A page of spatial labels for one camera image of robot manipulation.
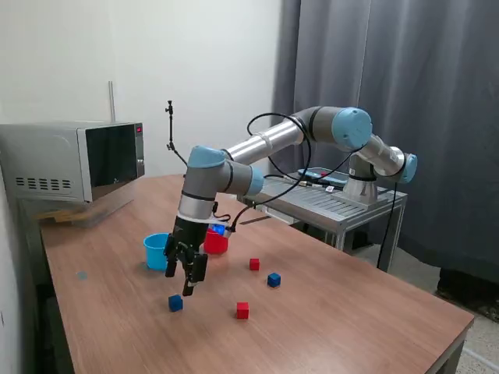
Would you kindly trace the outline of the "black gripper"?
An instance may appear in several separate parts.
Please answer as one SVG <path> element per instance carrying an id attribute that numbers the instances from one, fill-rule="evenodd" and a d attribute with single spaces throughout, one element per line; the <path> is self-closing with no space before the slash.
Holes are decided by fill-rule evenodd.
<path id="1" fill-rule="evenodd" d="M 185 272 L 183 295 L 192 295 L 194 287 L 204 281 L 207 270 L 207 255 L 200 252 L 200 246 L 206 238 L 206 224 L 192 222 L 180 217 L 175 219 L 172 235 L 165 243 L 165 276 L 174 277 L 179 250 L 192 249 L 184 255 L 182 266 Z"/>

